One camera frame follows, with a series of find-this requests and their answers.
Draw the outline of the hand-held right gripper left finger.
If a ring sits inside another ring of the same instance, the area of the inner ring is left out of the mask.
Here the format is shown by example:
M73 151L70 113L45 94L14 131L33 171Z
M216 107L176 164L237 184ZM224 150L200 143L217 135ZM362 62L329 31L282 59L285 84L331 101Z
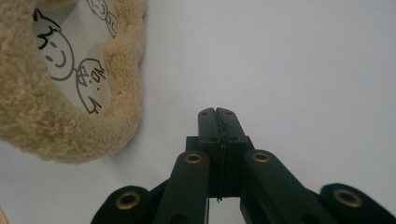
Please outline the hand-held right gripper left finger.
M221 145L216 110L204 109L198 113L198 135L187 137L186 150L203 151L209 157L209 196L218 200L223 198Z

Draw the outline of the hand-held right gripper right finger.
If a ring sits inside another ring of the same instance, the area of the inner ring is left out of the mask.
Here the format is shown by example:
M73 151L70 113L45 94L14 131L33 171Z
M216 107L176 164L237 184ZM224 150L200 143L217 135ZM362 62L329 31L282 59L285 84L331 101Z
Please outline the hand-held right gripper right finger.
M221 197L239 197L242 188L242 162L251 146L237 116L231 110L218 108Z

